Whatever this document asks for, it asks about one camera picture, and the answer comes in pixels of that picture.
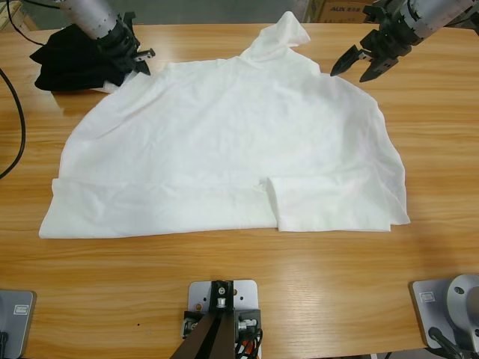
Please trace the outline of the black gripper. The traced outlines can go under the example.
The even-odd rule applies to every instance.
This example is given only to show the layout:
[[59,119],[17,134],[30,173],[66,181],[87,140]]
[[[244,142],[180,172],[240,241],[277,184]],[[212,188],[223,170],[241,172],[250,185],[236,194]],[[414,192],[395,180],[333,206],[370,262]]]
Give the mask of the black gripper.
[[100,54],[117,70],[150,75],[146,60],[156,53],[152,49],[138,50],[140,42],[134,34],[132,20],[133,17],[93,17],[88,29]]
[[[406,13],[401,12],[401,7],[394,11],[387,10],[390,1],[375,1],[366,5],[363,13],[365,22],[378,23],[379,28],[372,30],[361,40],[363,49],[368,50],[375,58],[370,62],[360,78],[360,82],[369,82],[380,77],[398,63],[398,56],[405,56],[421,42],[421,38],[406,23]],[[346,72],[360,59],[361,50],[353,45],[336,61],[331,69],[330,76],[338,76]]]

